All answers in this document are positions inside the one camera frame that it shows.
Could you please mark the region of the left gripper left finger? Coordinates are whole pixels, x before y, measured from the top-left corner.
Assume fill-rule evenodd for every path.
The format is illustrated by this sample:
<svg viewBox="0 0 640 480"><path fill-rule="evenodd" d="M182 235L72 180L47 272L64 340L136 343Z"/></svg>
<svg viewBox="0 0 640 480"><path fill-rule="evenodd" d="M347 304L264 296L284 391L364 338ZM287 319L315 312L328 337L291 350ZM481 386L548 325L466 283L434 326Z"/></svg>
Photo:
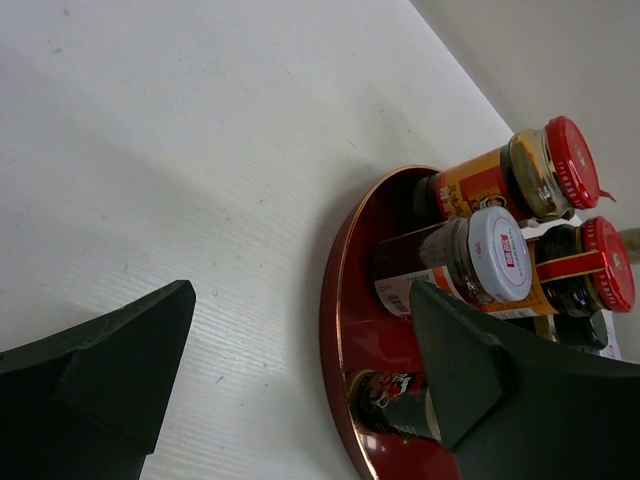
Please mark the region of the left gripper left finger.
<svg viewBox="0 0 640 480"><path fill-rule="evenodd" d="M196 294L174 281L1 354L4 479L137 479L153 454Z"/></svg>

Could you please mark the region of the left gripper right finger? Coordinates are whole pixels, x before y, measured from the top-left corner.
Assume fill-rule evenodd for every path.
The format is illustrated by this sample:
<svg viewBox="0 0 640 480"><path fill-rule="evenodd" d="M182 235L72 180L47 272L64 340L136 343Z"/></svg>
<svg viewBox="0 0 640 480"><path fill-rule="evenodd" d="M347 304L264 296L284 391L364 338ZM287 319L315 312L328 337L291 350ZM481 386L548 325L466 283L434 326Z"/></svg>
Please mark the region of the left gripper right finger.
<svg viewBox="0 0 640 480"><path fill-rule="evenodd" d="M570 349L424 282L410 306L463 479L635 479L639 368Z"/></svg>

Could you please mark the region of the black cap spice bottle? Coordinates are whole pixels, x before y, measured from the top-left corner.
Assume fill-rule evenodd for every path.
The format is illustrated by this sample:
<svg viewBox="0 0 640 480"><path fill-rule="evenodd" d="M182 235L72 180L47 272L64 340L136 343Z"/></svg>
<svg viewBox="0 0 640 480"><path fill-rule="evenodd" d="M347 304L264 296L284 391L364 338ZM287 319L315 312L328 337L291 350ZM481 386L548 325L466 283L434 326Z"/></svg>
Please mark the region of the black cap spice bottle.
<svg viewBox="0 0 640 480"><path fill-rule="evenodd" d="M352 416L364 430L442 442L424 372L353 371L347 393Z"/></svg>

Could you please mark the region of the small dark spice bottle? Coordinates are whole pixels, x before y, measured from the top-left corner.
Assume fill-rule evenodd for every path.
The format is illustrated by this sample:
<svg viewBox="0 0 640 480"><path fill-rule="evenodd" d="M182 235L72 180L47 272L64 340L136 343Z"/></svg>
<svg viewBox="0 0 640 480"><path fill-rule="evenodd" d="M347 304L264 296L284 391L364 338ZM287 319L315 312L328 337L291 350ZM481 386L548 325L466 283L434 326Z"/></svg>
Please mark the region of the small dark spice bottle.
<svg viewBox="0 0 640 480"><path fill-rule="evenodd" d="M605 318L601 313L587 317L563 314L519 318L509 323L552 342L588 353L609 345Z"/></svg>

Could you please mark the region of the white lid jar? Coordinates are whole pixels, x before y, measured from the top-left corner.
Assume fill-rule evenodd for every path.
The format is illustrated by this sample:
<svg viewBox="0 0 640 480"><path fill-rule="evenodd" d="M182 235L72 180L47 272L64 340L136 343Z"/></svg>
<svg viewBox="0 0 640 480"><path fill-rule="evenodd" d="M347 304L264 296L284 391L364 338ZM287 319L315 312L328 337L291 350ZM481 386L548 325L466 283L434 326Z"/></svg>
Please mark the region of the white lid jar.
<svg viewBox="0 0 640 480"><path fill-rule="evenodd" d="M416 281L484 308L525 299L533 279L521 228L499 206L379 243L369 273L382 305L399 317L411 314L410 291Z"/></svg>

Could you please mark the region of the red cap sauce bottle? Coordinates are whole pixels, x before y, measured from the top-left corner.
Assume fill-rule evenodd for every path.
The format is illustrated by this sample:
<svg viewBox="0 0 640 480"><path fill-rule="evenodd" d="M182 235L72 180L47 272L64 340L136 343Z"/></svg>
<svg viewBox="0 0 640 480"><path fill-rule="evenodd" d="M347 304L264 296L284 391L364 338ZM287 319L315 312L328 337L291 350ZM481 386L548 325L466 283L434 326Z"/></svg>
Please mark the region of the red cap sauce bottle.
<svg viewBox="0 0 640 480"><path fill-rule="evenodd" d="M631 261L611 222L601 216L578 226L549 228L527 241L532 284L517 302L483 311L503 320L548 315L589 317L600 310L630 312L636 301Z"/></svg>
<svg viewBox="0 0 640 480"><path fill-rule="evenodd" d="M411 206L415 223L424 227L468 218L492 206L507 209L526 225L569 219L612 197L600 186L581 129L559 116L541 129L521 130L500 147L420 179Z"/></svg>

